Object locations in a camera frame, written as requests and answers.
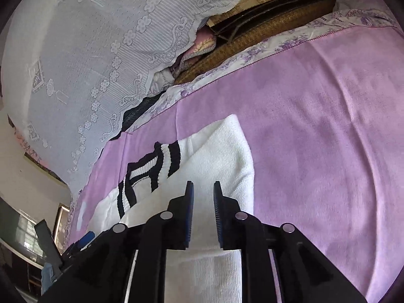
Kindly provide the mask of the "pink floral pillow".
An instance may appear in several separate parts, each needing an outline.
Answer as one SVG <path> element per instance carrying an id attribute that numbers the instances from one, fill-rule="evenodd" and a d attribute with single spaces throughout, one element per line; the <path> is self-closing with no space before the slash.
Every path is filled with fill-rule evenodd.
<path id="1" fill-rule="evenodd" d="M 204 55 L 211 53 L 216 48 L 216 36 L 207 26 L 203 26 L 196 32 L 193 45 L 182 53 L 176 62 L 170 67 L 172 76 L 176 79 L 182 72 L 189 69 Z"/>

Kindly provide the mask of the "blue and orange clothes pile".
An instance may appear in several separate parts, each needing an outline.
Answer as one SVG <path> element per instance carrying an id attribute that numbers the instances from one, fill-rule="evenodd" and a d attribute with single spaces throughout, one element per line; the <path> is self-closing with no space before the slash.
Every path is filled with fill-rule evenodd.
<path id="1" fill-rule="evenodd" d="M 45 263 L 41 271 L 41 295 L 44 295 L 44 293 L 52 286 L 54 281 L 55 276 L 52 264 Z"/>

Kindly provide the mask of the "gold framed picture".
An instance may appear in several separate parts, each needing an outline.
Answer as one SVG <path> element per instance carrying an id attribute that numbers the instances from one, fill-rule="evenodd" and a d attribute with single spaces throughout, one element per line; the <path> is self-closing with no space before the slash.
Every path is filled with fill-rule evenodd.
<path id="1" fill-rule="evenodd" d="M 53 239 L 59 253 L 65 251 L 65 241 L 67 236 L 68 216 L 70 209 L 63 204 L 59 204 L 56 214 L 56 221 L 53 229 Z"/>

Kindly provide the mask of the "woven bamboo mat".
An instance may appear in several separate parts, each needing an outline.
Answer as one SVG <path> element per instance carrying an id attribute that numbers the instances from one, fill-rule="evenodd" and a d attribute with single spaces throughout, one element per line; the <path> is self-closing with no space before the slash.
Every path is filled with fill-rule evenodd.
<path id="1" fill-rule="evenodd" d="M 175 84 L 190 82 L 246 48 L 301 27 L 332 12 L 336 0 L 240 0 L 230 11 L 211 17 L 206 30 L 216 43 L 184 64 Z"/>

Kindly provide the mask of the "black mesh fabric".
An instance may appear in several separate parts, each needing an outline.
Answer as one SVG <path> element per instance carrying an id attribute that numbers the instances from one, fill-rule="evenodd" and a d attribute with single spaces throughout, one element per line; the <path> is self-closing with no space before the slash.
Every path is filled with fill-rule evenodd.
<path id="1" fill-rule="evenodd" d="M 152 97 L 145 97 L 138 106 L 127 110 L 123 115 L 122 127 L 120 131 L 111 139 L 111 141 L 120 138 L 120 134 L 130 128 L 130 126 L 132 126 L 132 124 L 134 124 L 139 117 L 141 117 L 147 110 L 155 105 L 163 93 L 164 91 Z"/>

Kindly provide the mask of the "white black-striped knit sweater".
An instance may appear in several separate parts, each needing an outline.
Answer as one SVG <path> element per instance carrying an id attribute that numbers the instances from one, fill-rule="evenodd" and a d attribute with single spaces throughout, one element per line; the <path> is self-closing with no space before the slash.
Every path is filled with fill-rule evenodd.
<path id="1" fill-rule="evenodd" d="M 241 302 L 242 273 L 238 251 L 220 248 L 214 210 L 214 183 L 225 196 L 252 213 L 254 168 L 251 150 L 236 115 L 209 124 L 178 142 L 180 166 L 168 173 L 164 162 L 158 188 L 144 177 L 134 185 L 136 204 L 123 202 L 118 212 L 118 188 L 98 203 L 87 229 L 100 234 L 117 223 L 137 226 L 165 210 L 170 199 L 184 195 L 194 184 L 190 245 L 167 252 L 165 302 Z"/>

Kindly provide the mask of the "white lace cover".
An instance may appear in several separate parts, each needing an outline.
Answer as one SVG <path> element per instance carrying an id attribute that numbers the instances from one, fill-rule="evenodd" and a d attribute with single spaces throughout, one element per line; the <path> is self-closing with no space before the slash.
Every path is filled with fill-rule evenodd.
<path id="1" fill-rule="evenodd" d="M 239 0 L 22 0 L 1 65 L 4 105 L 72 194 L 87 183 L 123 114 L 198 26 Z"/>

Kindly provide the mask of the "purple bed sheet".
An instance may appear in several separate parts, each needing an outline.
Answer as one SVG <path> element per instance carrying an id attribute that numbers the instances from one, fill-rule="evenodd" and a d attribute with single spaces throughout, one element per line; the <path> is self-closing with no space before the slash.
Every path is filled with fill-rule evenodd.
<path id="1" fill-rule="evenodd" d="M 383 0 L 337 0 L 167 91 L 103 149 L 70 241 L 112 189 L 123 213 L 137 181 L 157 189 L 164 162 L 178 170 L 180 140 L 230 115 L 253 157 L 252 214 L 293 223 L 369 302 L 382 299 L 403 268 L 403 31 Z"/>

